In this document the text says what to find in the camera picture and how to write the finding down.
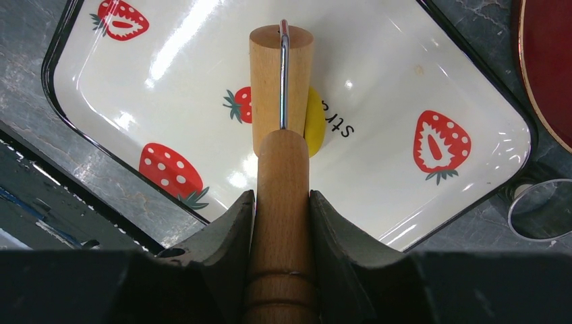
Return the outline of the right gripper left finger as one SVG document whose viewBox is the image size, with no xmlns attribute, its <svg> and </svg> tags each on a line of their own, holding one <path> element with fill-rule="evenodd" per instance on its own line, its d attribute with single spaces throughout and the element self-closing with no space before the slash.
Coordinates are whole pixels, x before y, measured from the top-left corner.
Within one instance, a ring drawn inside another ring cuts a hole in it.
<svg viewBox="0 0 572 324">
<path fill-rule="evenodd" d="M 135 250 L 4 250 L 2 323 L 237 323 L 254 192 L 156 256 Z"/>
</svg>

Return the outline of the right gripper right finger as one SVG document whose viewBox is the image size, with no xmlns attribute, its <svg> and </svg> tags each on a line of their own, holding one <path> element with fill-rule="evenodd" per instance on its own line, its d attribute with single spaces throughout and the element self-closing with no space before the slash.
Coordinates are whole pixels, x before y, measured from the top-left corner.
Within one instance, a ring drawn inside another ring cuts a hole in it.
<svg viewBox="0 0 572 324">
<path fill-rule="evenodd" d="M 394 250 L 310 193 L 323 323 L 570 323 L 571 257 Z"/>
</svg>

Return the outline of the wooden dough roller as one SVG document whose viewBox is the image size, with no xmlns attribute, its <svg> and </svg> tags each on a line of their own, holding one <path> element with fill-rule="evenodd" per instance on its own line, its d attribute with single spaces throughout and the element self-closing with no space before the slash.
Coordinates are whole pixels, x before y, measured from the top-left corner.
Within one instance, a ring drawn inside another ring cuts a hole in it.
<svg viewBox="0 0 572 324">
<path fill-rule="evenodd" d="M 286 20 L 250 33 L 256 212 L 244 323 L 317 323 L 304 139 L 314 38 Z"/>
</svg>

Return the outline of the yellow dough piece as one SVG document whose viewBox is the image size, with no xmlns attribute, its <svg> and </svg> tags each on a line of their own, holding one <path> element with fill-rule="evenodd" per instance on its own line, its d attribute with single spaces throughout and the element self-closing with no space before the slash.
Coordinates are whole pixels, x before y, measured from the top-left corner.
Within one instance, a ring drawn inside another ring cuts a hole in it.
<svg viewBox="0 0 572 324">
<path fill-rule="evenodd" d="M 309 157 L 313 157 L 321 148 L 326 132 L 326 117 L 323 109 L 322 98 L 313 87 L 308 91 L 306 108 L 306 122 L 304 139 L 308 146 Z"/>
</svg>

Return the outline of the white strawberry tray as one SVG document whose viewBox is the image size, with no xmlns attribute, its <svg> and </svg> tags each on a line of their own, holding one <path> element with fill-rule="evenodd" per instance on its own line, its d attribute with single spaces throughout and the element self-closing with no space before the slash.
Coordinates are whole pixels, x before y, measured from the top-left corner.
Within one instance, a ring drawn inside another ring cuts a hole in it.
<svg viewBox="0 0 572 324">
<path fill-rule="evenodd" d="M 532 126 L 429 1 L 68 1 L 42 85 L 79 135 L 201 222 L 256 186 L 248 37 L 314 35 L 310 185 L 406 250 L 511 180 Z"/>
</svg>

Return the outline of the metal ring cutter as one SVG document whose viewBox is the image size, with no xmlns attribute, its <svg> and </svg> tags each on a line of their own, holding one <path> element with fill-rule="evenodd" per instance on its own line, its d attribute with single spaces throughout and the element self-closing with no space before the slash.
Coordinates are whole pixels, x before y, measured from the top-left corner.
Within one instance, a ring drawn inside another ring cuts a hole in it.
<svg viewBox="0 0 572 324">
<path fill-rule="evenodd" d="M 571 233 L 571 178 L 531 162 L 498 192 L 511 231 L 526 240 L 550 241 Z"/>
</svg>

